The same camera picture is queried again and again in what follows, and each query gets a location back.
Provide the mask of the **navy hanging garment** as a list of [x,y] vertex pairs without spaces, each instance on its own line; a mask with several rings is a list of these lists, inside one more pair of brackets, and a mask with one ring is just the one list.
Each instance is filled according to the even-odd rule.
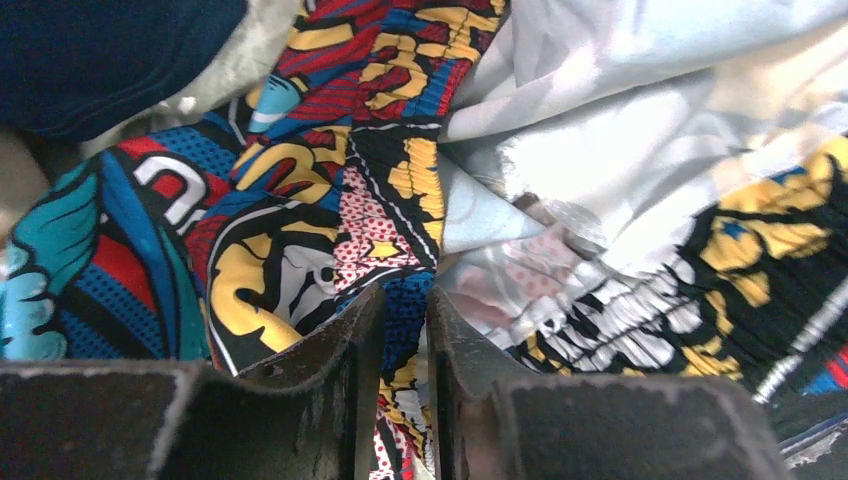
[[188,86],[246,13],[244,1],[4,1],[1,123],[90,140]]

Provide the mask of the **comic print shorts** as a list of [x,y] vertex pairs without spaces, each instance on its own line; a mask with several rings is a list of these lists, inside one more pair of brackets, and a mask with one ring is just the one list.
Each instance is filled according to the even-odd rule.
[[722,377],[847,475],[843,1],[244,1],[85,141],[1,123],[1,366],[233,378],[385,293],[365,479],[436,475],[428,299],[543,375]]

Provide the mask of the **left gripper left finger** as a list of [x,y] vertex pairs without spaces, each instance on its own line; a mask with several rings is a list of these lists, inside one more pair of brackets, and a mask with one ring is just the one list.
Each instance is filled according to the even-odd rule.
[[365,479],[386,298],[377,285],[239,377],[177,361],[5,362],[5,479]]

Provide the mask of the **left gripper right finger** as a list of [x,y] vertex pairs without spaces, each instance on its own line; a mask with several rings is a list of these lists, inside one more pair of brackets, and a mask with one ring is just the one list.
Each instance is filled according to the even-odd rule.
[[763,411],[722,377],[543,375],[428,299],[440,479],[785,479]]

